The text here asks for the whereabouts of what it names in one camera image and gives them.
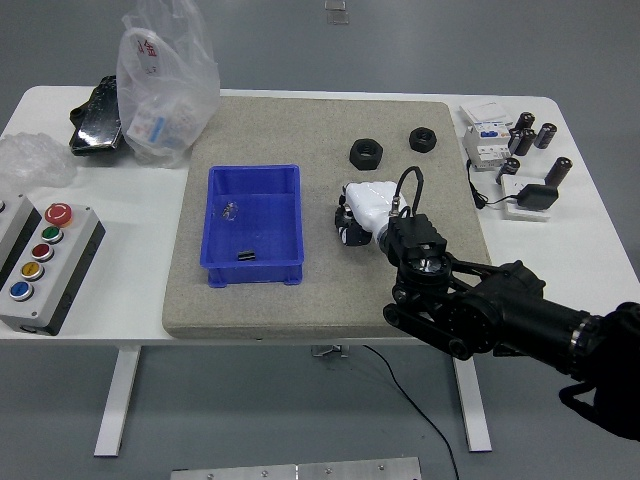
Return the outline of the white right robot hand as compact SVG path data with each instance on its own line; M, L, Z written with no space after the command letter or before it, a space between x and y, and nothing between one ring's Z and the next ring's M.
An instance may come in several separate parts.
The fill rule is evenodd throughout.
M380 244L388 229L392 208L406 205L402 195L394 202L397 184L392 181L351 182L343 187L334 225L346 246Z

